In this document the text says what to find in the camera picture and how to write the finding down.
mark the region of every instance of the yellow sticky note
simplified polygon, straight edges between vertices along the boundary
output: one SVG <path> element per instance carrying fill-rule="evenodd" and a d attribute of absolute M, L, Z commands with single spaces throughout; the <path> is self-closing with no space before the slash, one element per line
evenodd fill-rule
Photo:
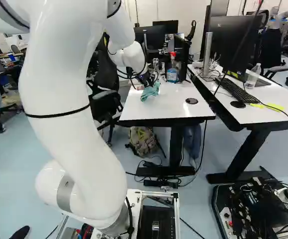
<path fill-rule="evenodd" d="M 268 103 L 268 104 L 267 104 L 267 108 L 272 109 L 272 110 L 274 110 L 274 111 L 278 111 L 278 112 L 285 110 L 284 107 L 279 106 L 279 105 L 276 105 L 276 104 L 272 104 L 272 103 Z"/>
<path fill-rule="evenodd" d="M 250 104 L 250 105 L 253 106 L 253 107 L 261 108 L 261 109 L 263 109 L 265 107 L 265 106 L 259 105 L 259 104 Z"/>

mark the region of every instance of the white desk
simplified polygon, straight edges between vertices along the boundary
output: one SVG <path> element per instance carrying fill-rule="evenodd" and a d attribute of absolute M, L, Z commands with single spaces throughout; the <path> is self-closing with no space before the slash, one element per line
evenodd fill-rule
<path fill-rule="evenodd" d="M 191 65 L 189 65 L 188 68 L 193 73 L 199 74 L 199 70 L 193 69 Z M 220 66 L 217 66 L 216 70 L 221 72 L 222 68 Z M 238 81 L 237 79 L 234 79 L 233 77 L 230 76 L 226 76 L 226 78 L 232 80 L 239 87 L 243 88 L 243 83 L 241 81 Z M 265 77 L 261 76 L 260 78 L 270 82 L 271 85 L 264 87 L 255 87 L 254 89 L 246 88 L 246 91 L 249 94 L 255 96 L 264 104 L 272 103 L 284 107 L 285 108 L 284 111 L 288 114 L 288 89 L 272 81 L 269 81 Z M 201 83 L 203 83 L 207 87 L 207 89 L 209 89 L 210 91 L 212 91 L 212 93 L 214 93 L 214 91 L 218 86 L 216 82 L 214 81 L 206 82 L 201 77 L 198 77 L 198 79 L 200 80 Z M 223 88 L 220 88 L 215 97 L 229 111 L 229 113 L 237 120 L 237 122 L 240 125 L 288 121 L 288 117 L 285 114 L 268 108 L 260 109 L 258 107 L 252 107 L 250 105 L 247 105 L 246 108 L 244 109 L 235 108 L 230 105 L 230 103 L 234 99 L 221 93 L 226 93 L 228 95 L 230 95 L 230 93 L 228 93 Z"/>
<path fill-rule="evenodd" d="M 215 118 L 215 114 L 193 83 L 174 84 L 164 80 L 160 82 L 159 95 L 150 96 L 145 102 L 140 100 L 143 90 L 138 91 L 131 87 L 120 122 L 132 121 L 133 126 L 172 126 L 179 121 Z M 198 103 L 190 105 L 185 102 L 187 98 L 195 98 Z"/>
<path fill-rule="evenodd" d="M 131 87 L 122 111 L 119 125 L 171 127 L 169 163 L 171 167 L 138 168 L 137 175 L 158 177 L 160 175 L 194 175 L 193 167 L 180 167 L 184 127 L 198 125 L 204 120 L 215 119 L 207 102 L 193 83 L 167 83 L 160 80 L 159 95 L 150 96 L 145 102 L 140 97 L 143 90 Z M 190 105 L 187 98 L 195 98 L 198 103 Z"/>
<path fill-rule="evenodd" d="M 241 131 L 244 128 L 251 130 L 227 171 L 225 173 L 208 174 L 208 182 L 212 184 L 231 183 L 259 176 L 266 179 L 271 178 L 271 175 L 264 168 L 256 172 L 244 172 L 244 170 L 256 156 L 270 132 L 288 129 L 288 117 L 282 112 L 268 108 L 261 109 L 250 105 L 247 105 L 244 109 L 235 108 L 230 105 L 232 101 L 235 101 L 234 98 L 229 97 L 230 93 L 220 88 L 214 96 L 214 92 L 218 87 L 216 82 L 198 76 L 199 70 L 194 69 L 191 65 L 188 66 L 188 71 L 199 92 L 230 130 Z M 243 88 L 242 82 L 230 76 L 226 78 Z M 288 114 L 288 89 L 264 77 L 260 78 L 270 82 L 271 85 L 255 87 L 254 89 L 246 88 L 246 91 L 264 104 L 272 103 L 284 107 L 284 111 Z"/>

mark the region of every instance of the black keyboard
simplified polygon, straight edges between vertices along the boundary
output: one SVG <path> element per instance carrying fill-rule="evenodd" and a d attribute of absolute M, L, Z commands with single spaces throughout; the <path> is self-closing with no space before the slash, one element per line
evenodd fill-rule
<path fill-rule="evenodd" d="M 231 80 L 224 78 L 221 81 L 222 88 L 224 88 L 226 91 L 228 91 L 234 98 L 236 98 L 238 101 L 243 103 L 252 103 L 252 104 L 258 104 L 260 101 L 253 97 L 252 95 L 248 94 L 245 90 L 237 86 L 234 82 Z"/>

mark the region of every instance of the plastic bottle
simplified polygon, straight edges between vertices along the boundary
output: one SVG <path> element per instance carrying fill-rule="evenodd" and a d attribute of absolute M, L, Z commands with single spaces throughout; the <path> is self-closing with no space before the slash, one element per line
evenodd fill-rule
<path fill-rule="evenodd" d="M 172 67 L 167 70 L 167 81 L 176 83 L 177 82 L 177 69 L 176 69 L 176 62 L 175 62 L 175 57 L 176 57 L 176 52 L 171 52 L 170 53 L 170 60 Z"/>
<path fill-rule="evenodd" d="M 248 74 L 248 79 L 245 83 L 245 87 L 247 87 L 248 89 L 253 89 L 255 87 L 255 84 L 262 71 L 260 65 L 260 63 L 257 63 L 256 66 L 254 66 L 254 68 L 251 69 L 250 73 Z"/>

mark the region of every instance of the water bottle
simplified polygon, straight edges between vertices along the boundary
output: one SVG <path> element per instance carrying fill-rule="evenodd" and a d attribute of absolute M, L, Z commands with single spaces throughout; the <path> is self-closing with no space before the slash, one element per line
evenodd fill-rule
<path fill-rule="evenodd" d="M 254 66 L 253 69 L 248 74 L 248 79 L 245 83 L 245 87 L 248 89 L 253 89 L 255 87 L 255 84 L 260 76 L 260 73 L 262 71 L 260 67 L 260 63 L 257 63 L 256 66 Z"/>

